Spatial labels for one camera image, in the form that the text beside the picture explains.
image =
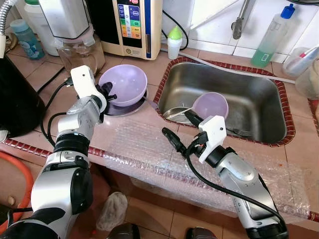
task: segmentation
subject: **countertop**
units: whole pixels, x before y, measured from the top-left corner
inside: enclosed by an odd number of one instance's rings
[[[250,59],[248,58],[199,51],[189,48],[184,50],[184,53],[204,60],[253,67],[250,65]],[[49,80],[58,70],[63,67],[59,57],[46,55],[40,60],[29,60],[25,57],[25,54],[20,47],[17,47],[11,51],[8,56],[35,88],[35,90],[38,90],[47,80]],[[136,65],[144,70],[148,77],[148,98],[150,100],[154,99],[158,85],[160,84],[167,65],[170,62],[166,52],[160,52],[155,61],[146,61],[137,58],[115,56],[110,54],[105,54],[105,59],[106,64],[96,76],[97,81],[103,72],[113,66],[119,64]],[[267,70],[278,77],[288,78],[288,76],[282,73],[281,64],[279,63],[271,63],[264,68],[264,70]],[[66,71],[62,71],[62,73],[41,92],[40,96],[45,103],[48,102],[52,92],[66,77],[68,77],[68,73]],[[258,166],[261,167],[263,164],[266,164],[270,165],[268,168],[269,170],[276,171],[277,169],[274,166],[281,165],[284,166],[284,168],[288,168],[292,171],[292,173],[290,170],[287,171],[288,174],[286,176],[288,177],[293,177],[294,173],[298,174],[299,176],[302,175],[305,181],[304,184],[291,178],[290,181],[287,182],[287,185],[292,185],[292,194],[298,194],[299,192],[294,192],[293,185],[302,184],[308,198],[309,211],[319,212],[319,136],[317,134],[314,118],[307,98],[301,96],[296,91],[293,84],[284,83],[284,85],[296,129],[296,135],[293,140],[284,146],[269,147],[227,137],[224,141],[224,146],[231,146],[239,153],[239,155],[243,156],[244,159],[257,164],[257,168]],[[74,89],[72,87],[64,87],[54,99],[47,112],[47,116],[51,116],[58,112],[65,112],[75,101],[76,92]],[[48,117],[46,117],[44,125],[47,125],[47,121]],[[149,166],[149,163],[153,163],[154,160],[160,158],[163,160],[162,162],[159,162],[160,165],[164,165],[166,163],[169,165],[169,167],[171,167],[171,170],[176,168],[184,168],[187,171],[187,175],[188,173],[191,175],[189,169],[185,165],[185,162],[177,153],[172,151],[170,144],[167,143],[165,138],[161,135],[160,130],[163,127],[168,127],[177,133],[177,135],[180,136],[181,140],[185,144],[190,143],[192,137],[198,133],[198,131],[194,128],[165,122],[150,105],[144,104],[138,112],[132,115],[122,118],[105,117],[104,123],[96,126],[90,146],[104,150],[107,155],[113,157],[113,162],[119,160],[123,163],[123,159],[125,158],[137,160],[138,158],[144,157],[145,164]],[[52,124],[52,135],[56,134],[57,120],[55,120]],[[143,141],[131,140],[134,138],[141,139],[143,137],[145,138]],[[38,165],[43,165],[45,163],[45,156],[47,154],[46,151],[42,152],[40,150],[36,154],[31,154],[29,151],[32,150],[30,148],[23,148],[23,144],[28,144],[35,148],[47,150],[49,152],[52,151],[52,146],[41,134],[39,127],[37,127],[31,133],[14,138],[13,140],[21,142],[22,144],[17,145],[16,141],[13,141],[15,145],[3,143],[0,144],[0,149]],[[164,147],[164,149],[162,149],[162,153],[158,155],[161,147]],[[89,159],[92,162],[105,165],[107,167],[110,166],[110,158],[108,158],[108,156],[103,158],[101,155],[98,155],[98,153],[95,153],[95,155],[89,154]],[[153,176],[148,174],[147,170],[149,170],[149,168],[145,168],[145,171],[139,169],[136,174],[130,174],[130,171],[127,170],[123,164],[120,165],[119,163],[118,168],[116,168],[116,164],[113,164],[111,169],[125,173],[132,177],[146,179],[146,181],[151,184],[158,184],[163,179],[157,179],[157,176],[163,176],[160,172],[157,172]],[[177,185],[178,184],[166,189],[173,190]],[[199,185],[199,187],[201,187],[201,190],[207,191],[205,187],[203,188],[201,185]],[[272,189],[276,191],[277,188],[275,185],[273,185],[270,187],[270,191]],[[183,195],[182,191],[179,191],[178,193],[180,196]],[[280,193],[278,194],[278,197],[275,197],[275,200],[276,198],[278,200],[281,199]]]

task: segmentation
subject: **cable connector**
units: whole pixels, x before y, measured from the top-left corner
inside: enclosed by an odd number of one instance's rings
[[[194,139],[195,140],[193,142],[196,144],[199,144],[199,145],[205,144],[208,141],[208,136],[206,131],[203,131],[197,134]]]
[[[66,87],[69,87],[69,86],[73,86],[73,80],[72,80],[72,77],[68,77],[64,80],[65,84],[66,84]]]

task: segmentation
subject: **blue bottle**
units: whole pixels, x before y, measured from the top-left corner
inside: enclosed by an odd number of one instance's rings
[[[44,51],[40,43],[36,40],[31,28],[23,19],[17,19],[10,23],[19,44],[31,60],[37,60],[44,56]]]

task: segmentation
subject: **plastic bottle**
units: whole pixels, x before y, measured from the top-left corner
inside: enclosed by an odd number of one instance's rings
[[[182,34],[178,26],[174,27],[168,34],[167,45],[168,45],[169,59],[174,60],[178,57],[179,48],[182,42],[181,37],[182,37]]]
[[[58,52],[55,48],[54,37],[49,28],[48,22],[45,19],[43,11],[39,5],[38,0],[24,0],[26,5],[24,10],[27,13],[34,30],[41,40],[44,50],[52,55],[58,56]]]
[[[293,4],[290,4],[289,6],[285,6],[281,14],[274,16],[263,40],[251,59],[253,65],[257,67],[265,67],[268,65],[278,45],[289,30],[289,19],[294,11],[295,8],[293,7]]]
[[[14,20],[10,23],[10,27],[17,36],[19,44],[30,59],[37,60],[44,56],[40,43],[37,41],[33,31],[24,20]]]

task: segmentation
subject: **kitchen counter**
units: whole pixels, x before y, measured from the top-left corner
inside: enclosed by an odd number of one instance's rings
[[[195,49],[186,49],[184,53],[205,60],[253,67],[248,58]],[[24,57],[24,52],[20,47],[10,52],[8,56],[36,90],[63,67],[59,57],[47,55],[43,59],[31,61]],[[170,62],[165,52],[160,52],[155,61],[109,54],[106,54],[105,57],[106,64],[96,76],[97,81],[103,72],[115,65],[136,65],[144,70],[148,77],[148,98],[150,100],[154,99],[158,85]],[[281,64],[271,63],[264,70],[278,77],[287,78],[281,72]],[[68,74],[63,71],[41,92],[40,96],[45,103],[66,77]],[[276,204],[280,211],[287,213],[286,217],[287,215],[299,217],[303,215],[304,218],[307,218],[304,210],[319,212],[319,136],[308,100],[296,91],[293,84],[284,83],[284,85],[296,129],[293,140],[284,146],[269,147],[227,137],[224,146],[231,146],[245,160],[252,162],[257,169],[261,169],[261,174],[269,186]],[[47,116],[65,112],[75,101],[76,92],[74,89],[64,87],[54,99]],[[46,117],[44,125],[47,125],[47,122],[48,117]],[[199,183],[187,168],[182,157],[173,152],[171,145],[161,134],[160,130],[163,127],[168,127],[177,133],[185,145],[188,145],[193,136],[198,133],[194,128],[165,122],[151,106],[144,104],[138,112],[126,117],[104,117],[104,123],[95,128],[91,141],[91,146],[95,149],[92,154],[89,154],[89,159],[92,162],[162,187],[171,193],[176,193],[179,197],[183,198],[189,193],[193,203],[217,208],[225,213],[232,212],[232,203],[229,197],[218,193],[220,194],[219,198],[212,202],[211,196],[216,195],[216,192],[208,190],[207,187]],[[57,134],[57,120],[54,120],[51,132],[52,135]],[[37,127],[27,135],[0,144],[0,149],[35,164],[43,165],[45,157],[52,151],[52,146]],[[197,166],[208,179],[218,180],[207,166],[205,168],[202,165],[197,164]],[[305,201],[304,197],[301,199],[296,197],[296,195],[302,194],[296,190],[304,190],[305,198],[308,201]]]

